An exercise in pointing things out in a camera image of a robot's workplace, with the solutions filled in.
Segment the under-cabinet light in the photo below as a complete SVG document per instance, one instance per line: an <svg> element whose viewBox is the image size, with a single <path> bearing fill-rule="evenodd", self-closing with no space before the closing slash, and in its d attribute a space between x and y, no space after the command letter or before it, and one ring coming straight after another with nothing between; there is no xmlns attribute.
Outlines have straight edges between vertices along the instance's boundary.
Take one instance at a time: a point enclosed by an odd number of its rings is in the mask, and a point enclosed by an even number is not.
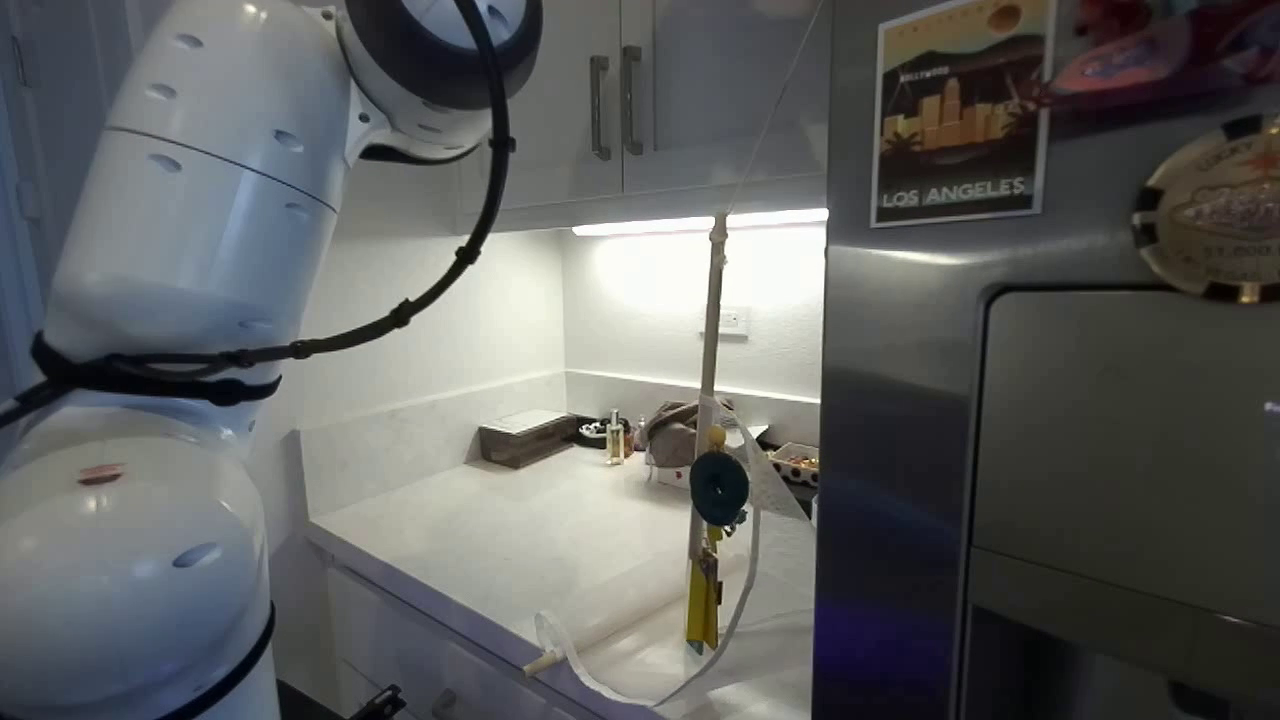
<svg viewBox="0 0 1280 720"><path fill-rule="evenodd" d="M825 222L828 222L828 210L731 211L730 233L737 233L737 227L807 227L807 225L825 225ZM712 216L572 225L572 238L671 238L671 233L712 233Z"/></svg>

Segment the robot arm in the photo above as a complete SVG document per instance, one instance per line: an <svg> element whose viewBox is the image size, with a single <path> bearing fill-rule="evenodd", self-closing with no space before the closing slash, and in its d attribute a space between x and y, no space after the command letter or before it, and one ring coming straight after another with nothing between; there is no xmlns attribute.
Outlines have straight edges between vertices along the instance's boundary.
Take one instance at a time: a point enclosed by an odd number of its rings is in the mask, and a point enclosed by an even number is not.
<svg viewBox="0 0 1280 720"><path fill-rule="evenodd" d="M487 100L534 72L540 0L475 5L175 0L162 22L52 279L35 347L58 383L0 414L61 402L0 470L0 716L277 716L265 514L225 444L251 406L207 402L268 398L261 362L361 343L461 278L382 325L291 339L366 150L510 145Z"/></svg>

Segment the refrigerator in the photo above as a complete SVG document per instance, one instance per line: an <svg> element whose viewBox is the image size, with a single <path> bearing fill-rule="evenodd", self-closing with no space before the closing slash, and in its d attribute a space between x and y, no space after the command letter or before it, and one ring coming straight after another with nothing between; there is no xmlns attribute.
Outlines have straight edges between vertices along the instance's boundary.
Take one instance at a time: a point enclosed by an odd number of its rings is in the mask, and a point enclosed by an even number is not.
<svg viewBox="0 0 1280 720"><path fill-rule="evenodd" d="M923 7L834 5L811 716L1280 716L1280 305L1141 239L1280 84L1052 118L1036 210L883 225L881 24Z"/></svg>

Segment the cabinet handle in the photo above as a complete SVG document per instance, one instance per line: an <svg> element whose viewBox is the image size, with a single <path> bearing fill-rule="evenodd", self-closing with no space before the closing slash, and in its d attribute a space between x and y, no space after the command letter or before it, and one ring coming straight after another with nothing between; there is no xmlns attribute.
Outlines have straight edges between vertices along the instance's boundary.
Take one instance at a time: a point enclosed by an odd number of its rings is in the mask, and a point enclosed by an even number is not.
<svg viewBox="0 0 1280 720"><path fill-rule="evenodd" d="M602 162L611 162L610 132L605 132L605 77L610 77L610 58L591 58L591 154Z"/></svg>
<svg viewBox="0 0 1280 720"><path fill-rule="evenodd" d="M631 158L643 158L643 138L640 138L640 50L625 44L625 145Z"/></svg>

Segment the soap dispenser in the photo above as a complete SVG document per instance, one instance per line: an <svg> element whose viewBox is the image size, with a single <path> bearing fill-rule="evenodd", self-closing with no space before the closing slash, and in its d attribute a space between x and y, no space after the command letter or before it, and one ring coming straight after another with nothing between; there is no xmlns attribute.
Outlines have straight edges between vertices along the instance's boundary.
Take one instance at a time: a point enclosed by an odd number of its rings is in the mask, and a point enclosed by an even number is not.
<svg viewBox="0 0 1280 720"><path fill-rule="evenodd" d="M605 452L610 452L610 463L629 459L629 430L616 414L610 414L610 424L605 424Z"/></svg>

